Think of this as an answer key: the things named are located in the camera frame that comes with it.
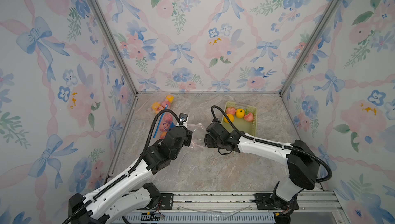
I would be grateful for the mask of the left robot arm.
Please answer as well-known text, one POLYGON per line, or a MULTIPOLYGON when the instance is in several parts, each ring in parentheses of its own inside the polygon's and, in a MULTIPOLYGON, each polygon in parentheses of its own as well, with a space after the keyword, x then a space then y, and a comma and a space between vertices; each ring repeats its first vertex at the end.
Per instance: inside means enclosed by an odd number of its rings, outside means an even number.
POLYGON ((153 210, 160 205, 160 192, 146 181, 175 160, 184 146, 190 146, 192 131, 185 126, 171 128, 114 179, 98 189, 69 199, 66 224, 110 224, 140 209, 153 210))

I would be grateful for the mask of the blue zipper clear bag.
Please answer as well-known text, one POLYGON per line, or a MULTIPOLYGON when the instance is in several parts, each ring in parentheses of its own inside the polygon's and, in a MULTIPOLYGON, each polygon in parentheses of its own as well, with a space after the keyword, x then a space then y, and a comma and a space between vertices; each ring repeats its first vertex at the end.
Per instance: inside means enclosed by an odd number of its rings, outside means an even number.
MULTIPOLYGON (((162 103, 161 105, 163 106, 164 109, 170 109, 170 104, 168 104, 166 102, 162 103)), ((163 123, 163 117, 165 114, 166 113, 162 114, 159 117, 159 124, 157 125, 154 135, 153 135, 154 138, 158 137, 160 139, 163 139, 165 137, 166 133, 169 131, 169 129, 175 127, 174 121, 171 123, 171 125, 163 123)))

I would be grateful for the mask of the green plastic basket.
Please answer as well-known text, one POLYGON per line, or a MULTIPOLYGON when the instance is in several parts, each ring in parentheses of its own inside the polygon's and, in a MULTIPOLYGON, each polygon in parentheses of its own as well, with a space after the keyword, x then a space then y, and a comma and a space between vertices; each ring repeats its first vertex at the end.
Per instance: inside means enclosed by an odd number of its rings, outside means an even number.
MULTIPOLYGON (((238 130, 248 133, 252 136, 256 135, 257 107, 228 101, 226 102, 224 109, 226 116, 230 118, 233 125, 238 130)), ((222 124, 229 132, 232 132, 234 129, 228 123, 226 116, 223 116, 221 120, 222 124)))

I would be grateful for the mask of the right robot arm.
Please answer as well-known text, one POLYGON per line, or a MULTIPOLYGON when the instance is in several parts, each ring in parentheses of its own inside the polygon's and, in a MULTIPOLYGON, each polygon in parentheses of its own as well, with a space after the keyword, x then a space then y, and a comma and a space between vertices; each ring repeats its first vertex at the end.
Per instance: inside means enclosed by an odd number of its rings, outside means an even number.
POLYGON ((276 184, 264 203, 277 209, 292 209, 297 195, 303 190, 313 190, 318 182, 320 163, 306 144, 279 143, 251 136, 243 131, 229 132, 221 123, 213 122, 206 128, 205 146, 218 151, 253 154, 276 161, 288 168, 285 180, 276 184))

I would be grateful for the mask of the pink zipper clear bag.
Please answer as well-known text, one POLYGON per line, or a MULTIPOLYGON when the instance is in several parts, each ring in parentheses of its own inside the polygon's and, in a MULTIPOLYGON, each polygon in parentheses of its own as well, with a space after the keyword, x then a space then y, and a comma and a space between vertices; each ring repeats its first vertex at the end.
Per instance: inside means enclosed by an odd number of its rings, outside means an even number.
POLYGON ((189 149, 193 151, 202 151, 205 148, 206 127, 202 123, 188 124, 187 128, 192 131, 192 138, 189 149))
POLYGON ((145 100, 142 100, 141 106, 137 108, 136 114, 158 114, 161 110, 171 109, 174 100, 175 96, 172 94, 148 94, 147 98, 145 100))

